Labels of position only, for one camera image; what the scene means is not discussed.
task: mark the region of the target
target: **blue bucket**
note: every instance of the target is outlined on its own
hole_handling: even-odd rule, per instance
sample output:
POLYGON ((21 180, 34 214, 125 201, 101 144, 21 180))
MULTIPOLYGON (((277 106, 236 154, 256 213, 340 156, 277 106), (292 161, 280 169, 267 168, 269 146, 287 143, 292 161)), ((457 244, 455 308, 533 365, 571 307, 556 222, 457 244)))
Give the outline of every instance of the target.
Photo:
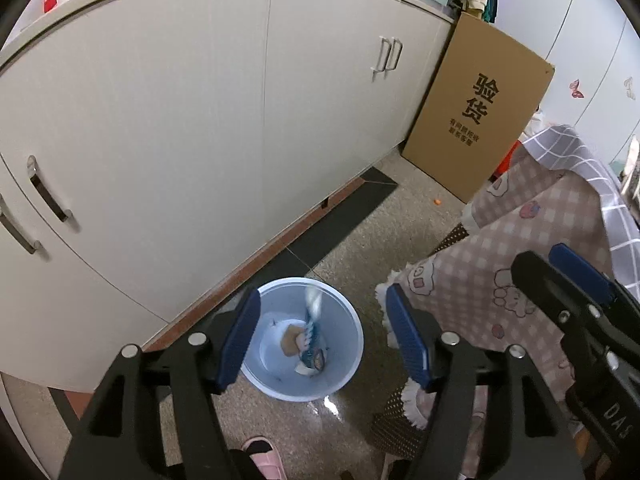
POLYGON ((262 309, 242 363, 246 378, 268 396, 293 402, 322 399, 343 387, 357 370, 364 349, 362 326, 351 303, 329 285, 308 278, 283 278, 258 291, 262 309), (305 324, 308 285, 322 290, 318 328, 319 343, 326 350, 324 370, 313 377, 296 373, 298 357, 286 357, 280 347, 290 324, 305 324))

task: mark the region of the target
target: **pink checkered fabric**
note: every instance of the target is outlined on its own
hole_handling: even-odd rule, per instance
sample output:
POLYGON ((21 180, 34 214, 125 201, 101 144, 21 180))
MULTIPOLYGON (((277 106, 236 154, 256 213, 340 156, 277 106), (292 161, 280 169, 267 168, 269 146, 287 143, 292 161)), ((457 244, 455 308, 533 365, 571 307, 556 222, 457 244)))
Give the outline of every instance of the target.
MULTIPOLYGON (((443 330, 473 345, 527 349, 560 401, 572 384, 570 365, 560 348, 560 330, 511 280, 511 263, 523 251, 546 255, 564 242, 601 272, 612 275, 600 197, 571 171, 552 171, 527 153, 470 204, 470 235, 398 274, 414 308, 431 312, 443 330)), ((476 399, 482 404, 484 399, 476 399)), ((430 402, 421 402, 428 416, 430 402)), ((477 464, 477 432, 465 460, 465 473, 477 464)))

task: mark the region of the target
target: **screw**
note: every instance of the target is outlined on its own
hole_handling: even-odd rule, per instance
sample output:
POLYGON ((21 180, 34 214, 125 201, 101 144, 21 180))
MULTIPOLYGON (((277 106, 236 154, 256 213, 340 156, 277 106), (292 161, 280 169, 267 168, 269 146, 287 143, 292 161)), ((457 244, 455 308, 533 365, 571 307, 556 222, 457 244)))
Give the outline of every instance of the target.
POLYGON ((517 359, 522 359, 527 355, 527 351, 520 345, 511 345, 509 347, 509 353, 517 359))
POLYGON ((455 332, 443 332, 440 336, 440 340, 445 345, 455 346, 460 342, 460 336, 455 332))
POLYGON ((138 347, 135 345, 127 345, 120 351, 120 354, 124 358, 131 359, 138 354, 138 347))
POLYGON ((570 317, 571 317, 571 314, 569 313, 569 311, 563 310, 560 314, 558 314, 558 322, 560 324, 565 324, 567 321, 569 321, 570 317))
POLYGON ((618 360, 618 356, 615 355, 611 350, 607 352, 607 364, 609 365, 609 368, 611 368, 613 372, 615 372, 620 366, 620 361, 618 360))
POLYGON ((189 339, 187 339, 187 341, 189 341, 189 344, 191 346, 204 345, 204 343, 207 342, 207 335, 203 334, 202 332, 194 332, 189 336, 189 339))
POLYGON ((598 307, 595 305, 592 305, 591 303, 588 304, 587 308, 589 309, 589 312, 591 312, 591 315, 595 318, 598 319, 602 314, 600 314, 600 311, 598 310, 598 307))

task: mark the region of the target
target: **metal handle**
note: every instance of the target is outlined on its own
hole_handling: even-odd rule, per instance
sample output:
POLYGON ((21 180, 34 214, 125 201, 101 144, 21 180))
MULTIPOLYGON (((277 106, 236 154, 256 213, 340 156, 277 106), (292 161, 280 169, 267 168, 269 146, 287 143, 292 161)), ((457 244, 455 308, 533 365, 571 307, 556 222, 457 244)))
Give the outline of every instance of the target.
POLYGON ((7 215, 4 214, 4 211, 2 210, 1 205, 0 205, 0 224, 2 224, 7 231, 9 231, 9 234, 15 238, 15 241, 17 241, 22 247, 24 247, 24 249, 29 254, 33 254, 35 251, 37 251, 39 248, 42 247, 42 244, 39 241, 36 240, 34 241, 33 244, 30 244, 27 238, 22 236, 22 233, 18 231, 15 225, 13 225, 11 221, 8 219, 7 215))
POLYGON ((398 49, 398 55, 396 56, 396 62, 394 63, 394 65, 391 68, 386 68, 385 65, 385 71, 386 72, 391 72, 392 70, 395 70, 398 67, 398 60, 400 59, 400 55, 402 54, 402 41, 398 40, 398 38, 391 38, 392 40, 394 40, 394 44, 391 47, 391 50, 395 50, 396 49, 396 43, 398 45, 400 45, 400 48, 398 49))
MULTIPOLYGON (((384 62, 382 63, 382 68, 378 68, 378 66, 371 67, 374 74, 384 72, 386 70, 385 67, 386 67, 386 64, 389 62, 389 56, 391 55, 391 50, 392 50, 391 42, 387 38, 380 36, 380 40, 382 40, 382 45, 380 46, 380 49, 381 49, 380 53, 382 53, 382 49, 384 48, 385 43, 388 45, 388 49, 386 50, 386 56, 385 56, 384 62)), ((378 56, 378 64, 380 64, 380 57, 381 56, 378 56)))
POLYGON ((51 208, 58 219, 61 222, 65 222, 66 220, 71 218, 73 216, 71 211, 69 211, 69 209, 62 209, 58 202, 56 202, 56 199, 51 196, 51 193, 43 184, 40 176, 38 175, 38 165, 36 163, 36 158, 33 155, 30 155, 27 159, 27 172, 29 174, 29 180, 31 180, 33 187, 51 208))

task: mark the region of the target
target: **cardboard box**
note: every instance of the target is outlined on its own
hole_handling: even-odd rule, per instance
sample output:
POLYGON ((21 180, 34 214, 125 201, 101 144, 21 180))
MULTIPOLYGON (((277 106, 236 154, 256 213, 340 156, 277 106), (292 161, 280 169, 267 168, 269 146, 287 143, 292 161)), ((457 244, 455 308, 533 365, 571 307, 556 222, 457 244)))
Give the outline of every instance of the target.
POLYGON ((463 202, 529 122, 554 67, 463 13, 402 156, 463 202))

